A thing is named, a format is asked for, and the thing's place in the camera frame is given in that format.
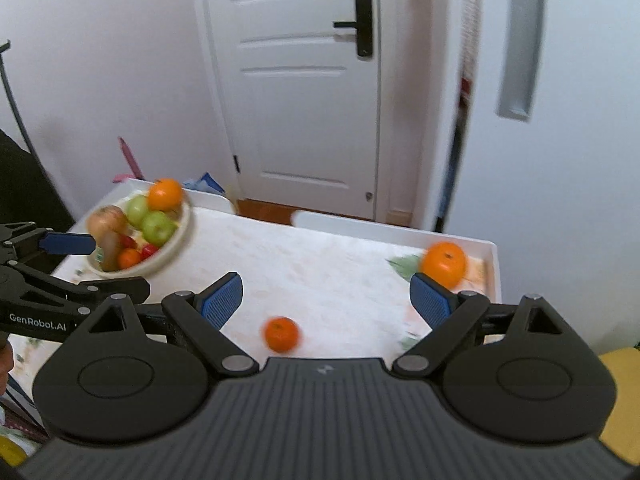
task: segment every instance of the person's hand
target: person's hand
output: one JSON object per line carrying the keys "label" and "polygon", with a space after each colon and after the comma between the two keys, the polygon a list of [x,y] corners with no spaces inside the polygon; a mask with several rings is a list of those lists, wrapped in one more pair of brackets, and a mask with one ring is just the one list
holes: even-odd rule
{"label": "person's hand", "polygon": [[0,395],[4,395],[9,372],[14,369],[14,349],[8,341],[0,350]]}

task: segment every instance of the white wall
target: white wall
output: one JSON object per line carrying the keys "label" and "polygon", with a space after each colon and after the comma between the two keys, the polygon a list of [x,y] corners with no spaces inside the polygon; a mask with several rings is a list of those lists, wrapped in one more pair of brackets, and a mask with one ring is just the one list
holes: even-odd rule
{"label": "white wall", "polygon": [[[3,55],[24,123],[77,217],[129,173],[124,137],[148,179],[204,171],[234,185],[208,87],[194,0],[1,0]],[[17,128],[0,95],[0,128]]]}
{"label": "white wall", "polygon": [[498,246],[503,298],[543,294],[597,351],[640,340],[640,0],[546,0],[528,123],[496,114],[510,0],[481,0],[447,232]]}

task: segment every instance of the orange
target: orange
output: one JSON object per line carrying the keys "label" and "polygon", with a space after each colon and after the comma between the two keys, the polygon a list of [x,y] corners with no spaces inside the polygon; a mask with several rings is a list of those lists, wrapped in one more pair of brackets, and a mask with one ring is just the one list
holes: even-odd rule
{"label": "orange", "polygon": [[465,277],[465,251],[452,242],[433,244],[420,262],[420,272],[451,290]]}
{"label": "orange", "polygon": [[142,261],[142,256],[135,249],[124,249],[118,254],[118,267],[120,270],[129,269]]}
{"label": "orange", "polygon": [[161,178],[149,189],[146,205],[151,211],[169,211],[182,203],[180,183],[172,178]]}
{"label": "orange", "polygon": [[288,317],[272,317],[262,328],[267,346],[279,354],[293,350],[300,340],[300,329]]}

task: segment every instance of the door frame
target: door frame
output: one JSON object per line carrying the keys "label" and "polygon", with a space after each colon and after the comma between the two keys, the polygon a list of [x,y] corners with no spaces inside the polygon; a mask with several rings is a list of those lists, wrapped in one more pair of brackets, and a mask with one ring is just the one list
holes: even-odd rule
{"label": "door frame", "polygon": [[[387,216],[390,211],[390,192],[391,192],[391,179],[392,179],[392,171],[393,171],[393,152],[394,152],[394,89],[395,89],[395,65],[394,59],[396,58],[396,52],[398,50],[398,30],[397,30],[397,6],[396,0],[376,0],[378,4],[378,12],[377,15],[377,34],[376,34],[376,46],[378,48],[379,57],[378,57],[378,131],[377,131],[377,141],[378,141],[378,160],[377,160],[377,173],[376,173],[376,190],[374,194],[374,221],[386,223]],[[244,198],[244,192],[242,191],[242,187],[240,185],[238,174],[236,173],[233,156],[234,156],[234,144],[233,139],[228,133],[226,128],[226,112],[225,112],[225,104],[223,101],[223,93],[220,88],[220,78],[218,76],[217,70],[217,58],[216,51],[213,43],[213,36],[210,26],[209,19],[209,6],[207,4],[207,0],[194,0],[196,20],[198,23],[198,30],[200,34],[200,43],[202,46],[202,53],[205,58],[205,66],[207,72],[207,79],[209,81],[210,94],[212,99],[212,104],[214,107],[214,111],[216,116],[218,117],[218,131],[213,132],[214,135],[219,135],[222,144],[224,145],[224,159],[228,162],[226,167],[223,168],[220,173],[223,175],[225,179],[225,189],[228,190],[229,195],[232,198]],[[460,35],[460,26],[453,27],[455,29],[453,34],[456,32]],[[449,31],[447,33],[447,37],[452,37],[452,32]],[[432,59],[426,60],[430,64],[431,67],[435,66],[435,59],[438,56],[432,56]],[[446,75],[450,75],[451,70],[446,70]],[[433,109],[439,111],[440,108],[440,89],[437,88],[436,85],[444,84],[443,80],[439,77],[430,78],[430,96],[428,98],[428,102],[426,106],[429,109]],[[428,148],[433,147],[433,139],[439,139],[436,142],[439,149],[437,150],[438,154],[433,155],[429,154],[426,160],[430,162],[430,166],[433,163],[433,157],[439,161],[439,164],[435,164],[436,167],[443,167],[446,162],[445,151],[450,142],[450,135],[452,135],[451,124],[453,122],[452,114],[445,114],[447,117],[444,118],[444,123],[448,123],[448,128],[443,127],[442,120],[436,120],[435,123],[433,120],[429,120],[428,123],[434,124],[437,123],[436,130],[438,132],[444,131],[443,135],[436,135],[437,132],[433,131],[433,127],[430,127],[430,124],[425,124],[425,140],[424,140],[424,148],[422,160],[425,160],[425,154],[427,153]],[[422,176],[425,171],[429,174],[434,175],[434,171],[430,171],[429,168],[424,167],[425,164],[420,162],[420,175]],[[431,181],[438,181],[438,178],[430,178]],[[440,183],[438,182],[430,182],[427,186],[427,191],[432,198],[430,202],[435,204],[439,200],[440,196]],[[417,205],[420,203],[420,194],[424,192],[424,186],[418,182],[418,197],[417,197]],[[433,212],[433,205],[428,208],[431,209],[430,213]]]}
{"label": "door frame", "polygon": [[462,77],[463,0],[431,0],[427,120],[411,227],[432,231],[444,191]]}

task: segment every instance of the door handle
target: door handle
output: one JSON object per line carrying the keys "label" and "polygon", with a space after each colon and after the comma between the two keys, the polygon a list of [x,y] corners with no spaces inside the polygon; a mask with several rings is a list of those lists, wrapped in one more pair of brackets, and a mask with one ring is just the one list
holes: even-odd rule
{"label": "door handle", "polygon": [[373,56],[373,0],[355,0],[356,21],[334,22],[334,28],[355,28],[359,57]]}

